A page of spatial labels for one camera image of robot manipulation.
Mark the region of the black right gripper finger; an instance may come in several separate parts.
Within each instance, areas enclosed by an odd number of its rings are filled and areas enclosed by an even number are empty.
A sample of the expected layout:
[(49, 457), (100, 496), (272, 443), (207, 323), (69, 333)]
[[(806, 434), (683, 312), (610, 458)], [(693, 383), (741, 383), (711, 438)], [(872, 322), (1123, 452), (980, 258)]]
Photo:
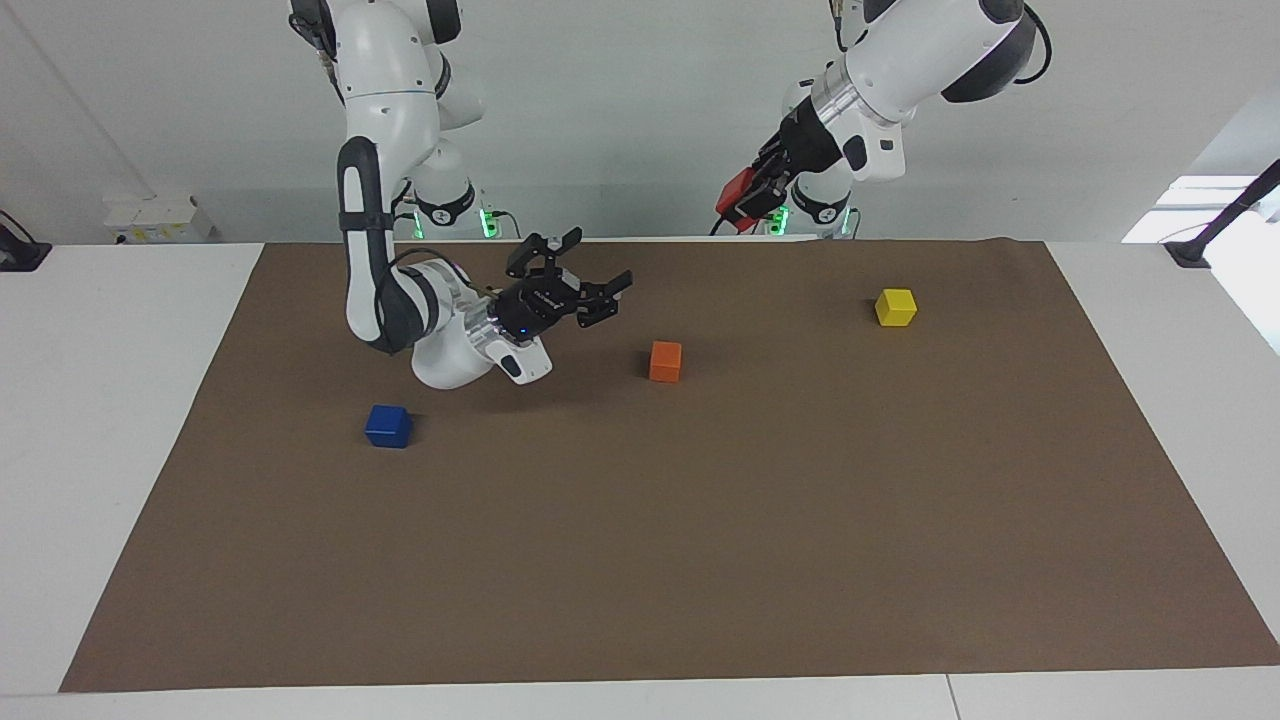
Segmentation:
[(625, 270), (603, 284), (582, 282), (575, 313), (579, 327), (586, 329), (616, 315), (622, 293), (632, 284), (631, 270)]
[(507, 258), (507, 275), (515, 281), (561, 281), (564, 268), (558, 265), (558, 259), (581, 241), (581, 227), (562, 236), (531, 233)]

